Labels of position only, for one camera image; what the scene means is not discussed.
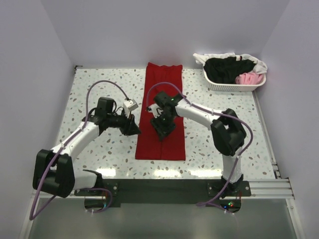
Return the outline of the red t shirt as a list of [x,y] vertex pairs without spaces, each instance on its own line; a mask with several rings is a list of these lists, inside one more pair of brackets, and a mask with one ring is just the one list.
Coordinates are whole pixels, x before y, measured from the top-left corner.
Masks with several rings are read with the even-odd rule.
[[159,66],[151,62],[148,63],[139,125],[142,133],[138,135],[135,159],[184,161],[185,138],[183,118],[176,118],[174,120],[176,128],[162,141],[160,141],[150,123],[153,114],[147,112],[147,106],[154,103],[156,94],[161,91],[166,92],[169,96],[178,94],[178,91],[168,84],[157,86],[151,90],[153,85],[160,82],[170,82],[182,91],[182,65]]

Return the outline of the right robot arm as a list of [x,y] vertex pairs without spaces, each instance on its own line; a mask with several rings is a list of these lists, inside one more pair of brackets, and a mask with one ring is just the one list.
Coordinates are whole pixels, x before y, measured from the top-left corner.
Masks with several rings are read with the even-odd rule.
[[222,154],[222,190],[229,196],[238,192],[243,178],[239,154],[247,133],[236,113],[232,109],[214,111],[192,104],[182,94],[171,97],[163,91],[154,97],[154,102],[147,104],[147,111],[153,114],[150,123],[160,140],[174,131],[177,118],[192,120],[211,131],[214,146]]

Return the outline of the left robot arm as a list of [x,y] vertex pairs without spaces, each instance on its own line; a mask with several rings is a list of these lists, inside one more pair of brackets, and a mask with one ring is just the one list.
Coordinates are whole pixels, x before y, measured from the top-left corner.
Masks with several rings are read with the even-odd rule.
[[99,195],[104,188],[102,175],[93,170],[75,171],[78,155],[109,128],[118,128],[122,135],[140,134],[132,111],[138,108],[135,100],[126,99],[122,111],[116,113],[116,102],[100,97],[97,106],[88,112],[77,129],[50,150],[42,149],[36,156],[32,186],[34,190],[61,198],[74,190],[87,190]]

